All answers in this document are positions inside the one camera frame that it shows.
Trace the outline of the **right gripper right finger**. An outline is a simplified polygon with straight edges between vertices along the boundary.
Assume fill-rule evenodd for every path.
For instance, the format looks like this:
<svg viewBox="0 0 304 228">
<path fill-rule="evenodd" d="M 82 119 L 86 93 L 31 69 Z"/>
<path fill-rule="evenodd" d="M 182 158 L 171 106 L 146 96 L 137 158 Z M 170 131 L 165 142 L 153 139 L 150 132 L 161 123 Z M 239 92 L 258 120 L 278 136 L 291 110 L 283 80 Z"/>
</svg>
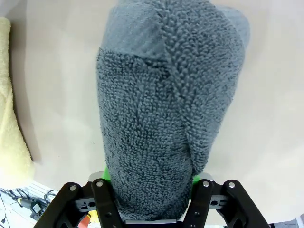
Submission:
<svg viewBox="0 0 304 228">
<path fill-rule="evenodd" d="M 228 228 L 267 228 L 267 221 L 237 180 L 217 184 L 208 173 L 193 178 L 185 228 L 203 228 L 209 210 L 214 209 Z"/>
</svg>

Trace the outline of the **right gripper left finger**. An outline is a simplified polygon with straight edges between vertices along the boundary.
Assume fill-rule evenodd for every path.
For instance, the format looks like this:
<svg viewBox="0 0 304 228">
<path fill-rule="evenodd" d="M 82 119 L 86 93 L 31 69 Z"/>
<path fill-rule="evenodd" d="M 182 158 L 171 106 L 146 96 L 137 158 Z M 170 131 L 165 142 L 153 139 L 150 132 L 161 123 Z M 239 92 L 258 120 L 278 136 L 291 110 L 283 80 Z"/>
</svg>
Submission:
<svg viewBox="0 0 304 228">
<path fill-rule="evenodd" d="M 102 228 L 124 226 L 115 205 L 114 192 L 107 168 L 101 178 L 80 186 L 68 182 L 62 186 L 46 211 L 36 222 L 36 228 L 78 228 L 90 211 L 96 210 Z"/>
</svg>

